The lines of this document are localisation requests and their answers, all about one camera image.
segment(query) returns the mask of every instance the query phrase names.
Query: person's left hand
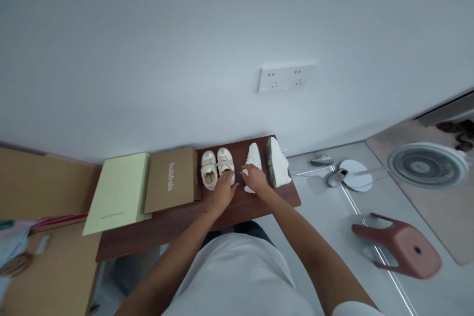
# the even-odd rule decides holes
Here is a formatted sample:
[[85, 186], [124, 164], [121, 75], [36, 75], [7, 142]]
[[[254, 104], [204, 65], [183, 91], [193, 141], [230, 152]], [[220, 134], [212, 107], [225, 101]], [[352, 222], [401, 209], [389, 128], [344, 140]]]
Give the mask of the person's left hand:
[[234, 174], [235, 172], [233, 171], [222, 174], [214, 189], [214, 196], [209, 205], [209, 209], [216, 212], [219, 216], [224, 212], [227, 206], [229, 206], [238, 187], [238, 183], [231, 186]]

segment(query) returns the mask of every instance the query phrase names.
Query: white t-shirt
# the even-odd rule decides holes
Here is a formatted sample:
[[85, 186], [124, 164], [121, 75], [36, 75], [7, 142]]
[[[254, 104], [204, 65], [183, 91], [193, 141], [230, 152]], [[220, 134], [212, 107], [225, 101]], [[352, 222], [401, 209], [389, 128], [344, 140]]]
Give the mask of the white t-shirt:
[[[166, 316], [315, 315], [295, 289], [282, 254], [267, 241], [230, 233], [208, 243], [196, 256]], [[332, 316], [380, 316], [350, 301]]]

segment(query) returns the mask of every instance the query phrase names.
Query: brown cardboard box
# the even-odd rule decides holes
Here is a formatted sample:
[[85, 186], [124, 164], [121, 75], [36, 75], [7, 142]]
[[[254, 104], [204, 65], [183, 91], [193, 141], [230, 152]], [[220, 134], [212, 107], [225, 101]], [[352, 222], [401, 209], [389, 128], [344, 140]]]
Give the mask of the brown cardboard box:
[[0, 148], [0, 220], [87, 213], [101, 169]]
[[[101, 234], [82, 237], [84, 222], [30, 236], [32, 264], [12, 278], [2, 311], [5, 316], [86, 316], [95, 289], [95, 256]], [[35, 254], [43, 237], [50, 240]]]
[[195, 200], [201, 200], [198, 153], [192, 147], [186, 147], [152, 155], [145, 213]]

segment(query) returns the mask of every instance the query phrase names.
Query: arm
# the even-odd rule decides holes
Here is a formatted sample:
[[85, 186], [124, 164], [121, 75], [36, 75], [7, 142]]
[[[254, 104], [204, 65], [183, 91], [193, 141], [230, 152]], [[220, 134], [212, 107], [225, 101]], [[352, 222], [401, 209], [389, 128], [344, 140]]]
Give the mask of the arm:
[[238, 183], [231, 187], [233, 174], [221, 175], [211, 204], [170, 245], [150, 274], [127, 296], [115, 316], [156, 316], [168, 308], [206, 234], [234, 196]]
[[345, 301], [359, 301], [377, 309], [351, 270], [306, 219], [267, 184], [264, 172], [244, 165], [245, 183], [272, 211], [286, 239], [303, 263], [326, 316]]

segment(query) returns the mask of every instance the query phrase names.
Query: hand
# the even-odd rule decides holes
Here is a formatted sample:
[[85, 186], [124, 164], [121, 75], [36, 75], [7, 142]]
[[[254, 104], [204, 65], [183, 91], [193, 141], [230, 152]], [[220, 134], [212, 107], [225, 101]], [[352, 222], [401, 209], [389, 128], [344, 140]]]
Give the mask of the hand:
[[259, 191], [261, 192], [265, 188], [269, 187], [267, 183], [267, 177], [265, 173], [254, 166], [253, 164], [246, 164], [242, 167], [243, 169], [247, 169], [248, 176], [244, 172], [240, 172], [244, 182], [246, 185], [252, 189], [257, 195]]
[[222, 174], [219, 177], [214, 189], [214, 197], [211, 204], [209, 205], [209, 209], [218, 213], [219, 216], [224, 212], [227, 206], [229, 206], [238, 187], [238, 183], [235, 183], [233, 186], [231, 186], [232, 177], [234, 174], [234, 171]]

